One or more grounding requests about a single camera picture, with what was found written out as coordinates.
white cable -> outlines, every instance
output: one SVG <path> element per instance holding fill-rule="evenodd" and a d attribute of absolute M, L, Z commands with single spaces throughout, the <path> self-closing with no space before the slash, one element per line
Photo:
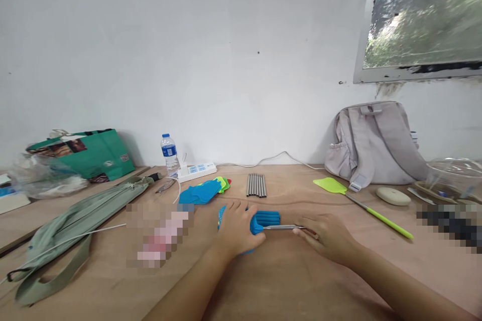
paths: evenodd
<path fill-rule="evenodd" d="M 179 185 L 179 193 L 177 194 L 176 199 L 175 199 L 174 202 L 172 203 L 172 204 L 174 204 L 174 203 L 176 203 L 176 201 L 177 201 L 177 200 L 179 199 L 179 197 L 181 196 L 181 182 L 179 182 L 179 180 L 178 180 L 177 178 L 173 178 L 173 177 L 164 177 L 164 178 L 174 179 L 174 180 L 177 182 L 177 184 Z"/>
<path fill-rule="evenodd" d="M 181 196 L 181 183 L 177 180 L 177 178 L 173 178 L 173 177 L 164 177 L 164 178 L 174 179 L 174 180 L 178 183 L 178 185 L 179 185 L 179 193 L 178 193 L 176 199 L 174 200 L 174 202 L 172 203 L 172 204 L 174 204 L 174 203 L 176 203 L 176 201 L 177 201 L 177 200 L 179 199 L 179 197 Z M 72 241 L 72 240 L 74 240 L 74 239 L 76 239 L 76 238 L 83 237 L 83 236 L 87 236 L 87 235 L 89 235 L 89 234 L 91 234 L 91 233 L 97 233 L 97 232 L 101 232 L 101 231 L 107 231 L 107 230 L 112 229 L 112 228 L 122 227 L 122 226 L 126 226 L 126 225 L 127 225 L 127 223 L 122 223 L 122 224 L 119 224 L 119 225 L 116 225 L 116 226 L 101 228 L 101 229 L 99 229 L 99 230 L 90 231 L 90 232 L 82 233 L 81 235 L 78 235 L 78 236 L 71 237 L 71 238 L 69 238 L 69 239 L 67 239 L 67 240 L 65 240 L 65 241 L 60 242 L 58 245 L 55 245 L 54 247 L 49 248 L 47 251 L 44 251 L 44 252 L 42 252 L 41 254 L 35 256 L 35 257 L 32 258 L 31 260 L 25 262 L 22 266 L 17 267 L 17 269 L 19 269 L 19 268 L 24 268 L 26 265 L 28 265 L 29 263 L 35 261 L 35 260 L 38 259 L 39 257 L 42 257 L 44 254 L 46 254 L 46 253 L 52 251 L 53 249 L 55 249 L 55 248 L 63 245 L 64 243 L 67 243 L 67 242 L 69 242 L 69 241 Z M 7 280 L 7 278 L 5 277 L 5 278 L 0 282 L 0 285 L 3 284 L 6 280 Z"/>
<path fill-rule="evenodd" d="M 264 159 L 260 160 L 260 161 L 258 162 L 258 164 L 255 164 L 254 166 L 239 165 L 239 164 L 236 164 L 236 163 L 222 163 L 222 164 L 219 164 L 218 166 L 240 166 L 240 167 L 244 167 L 244 168 L 253 168 L 253 167 L 259 166 L 262 161 L 267 161 L 267 160 L 269 160 L 269 159 L 276 158 L 276 157 L 282 155 L 283 153 L 286 153 L 286 155 L 287 155 L 289 158 L 291 158 L 292 160 L 297 161 L 298 163 L 301 163 L 301 164 L 303 164 L 303 165 L 305 165 L 305 166 L 307 166 L 307 167 L 310 167 L 311 169 L 313 169 L 313 170 L 315 170 L 315 171 L 319 171 L 319 170 L 323 170 L 323 169 L 324 169 L 324 168 L 314 168 L 314 167 L 312 167 L 312 166 L 309 166 L 308 164 L 306 164 L 306 163 L 304 163 L 304 162 L 302 162 L 302 161 L 300 161 L 300 160 L 292 157 L 292 156 L 291 156 L 287 151 L 285 151 L 285 150 L 282 151 L 281 153 L 273 156 L 273 157 L 264 158 Z"/>

bag strap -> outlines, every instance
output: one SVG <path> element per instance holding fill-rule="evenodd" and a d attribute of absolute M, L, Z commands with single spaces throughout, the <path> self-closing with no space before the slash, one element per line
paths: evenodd
<path fill-rule="evenodd" d="M 407 116 L 398 103 L 367 105 L 361 108 L 361 112 L 375 117 L 380 134 L 398 165 L 412 178 L 418 181 L 425 180 L 426 162 L 413 142 Z"/>
<path fill-rule="evenodd" d="M 50 295 L 62 290 L 68 285 L 77 270 L 89 258 L 89 247 L 92 235 L 88 235 L 70 260 L 67 267 L 60 272 L 53 280 L 41 283 L 38 273 L 32 271 L 22 282 L 15 295 L 15 300 L 22 306 L 31 305 Z"/>
<path fill-rule="evenodd" d="M 367 134 L 367 121 L 358 108 L 348 108 L 350 117 L 351 134 L 355 145 L 358 166 L 350 178 L 348 187 L 354 192 L 367 187 L 375 174 L 375 164 L 370 150 L 370 139 Z"/>

oval soap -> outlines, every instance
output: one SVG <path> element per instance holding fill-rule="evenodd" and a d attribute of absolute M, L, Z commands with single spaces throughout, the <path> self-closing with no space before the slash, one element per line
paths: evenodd
<path fill-rule="evenodd" d="M 389 187 L 378 188 L 377 196 L 394 206 L 406 206 L 411 201 L 410 197 L 406 194 Z"/>

white wall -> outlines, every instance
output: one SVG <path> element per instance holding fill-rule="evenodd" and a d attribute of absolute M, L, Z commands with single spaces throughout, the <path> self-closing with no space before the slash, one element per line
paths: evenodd
<path fill-rule="evenodd" d="M 321 163 L 336 113 L 377 94 L 352 83 L 364 4 L 0 0 L 0 165 L 57 127 L 116 128 L 144 165 L 163 164 L 165 132 L 190 163 Z M 378 90 L 405 105 L 427 159 L 482 158 L 479 82 Z"/>

window frame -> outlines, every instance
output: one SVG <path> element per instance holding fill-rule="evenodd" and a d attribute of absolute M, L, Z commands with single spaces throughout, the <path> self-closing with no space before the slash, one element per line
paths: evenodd
<path fill-rule="evenodd" d="M 433 63 L 413 66 L 388 66 L 364 69 L 363 63 L 372 24 L 374 5 L 375 0 L 367 0 L 365 4 L 364 21 L 358 42 L 353 83 L 450 79 L 480 77 L 482 75 L 482 59 L 477 61 Z"/>

